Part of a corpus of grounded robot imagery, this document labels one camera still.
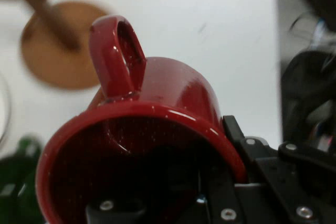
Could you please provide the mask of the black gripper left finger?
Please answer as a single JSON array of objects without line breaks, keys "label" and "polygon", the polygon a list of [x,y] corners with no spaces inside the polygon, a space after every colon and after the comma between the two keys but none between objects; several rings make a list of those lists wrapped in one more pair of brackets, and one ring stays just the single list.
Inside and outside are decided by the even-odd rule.
[{"label": "black gripper left finger", "polygon": [[102,161],[87,223],[242,223],[228,167],[211,148],[157,147]]}]

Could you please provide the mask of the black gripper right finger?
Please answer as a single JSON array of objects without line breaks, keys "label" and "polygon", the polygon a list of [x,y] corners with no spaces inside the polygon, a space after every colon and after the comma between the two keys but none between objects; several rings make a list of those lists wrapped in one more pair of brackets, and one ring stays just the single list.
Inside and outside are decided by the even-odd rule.
[{"label": "black gripper right finger", "polygon": [[335,157],[307,144],[244,136],[235,117],[223,117],[243,159],[247,182],[234,192],[240,223],[335,223]]}]

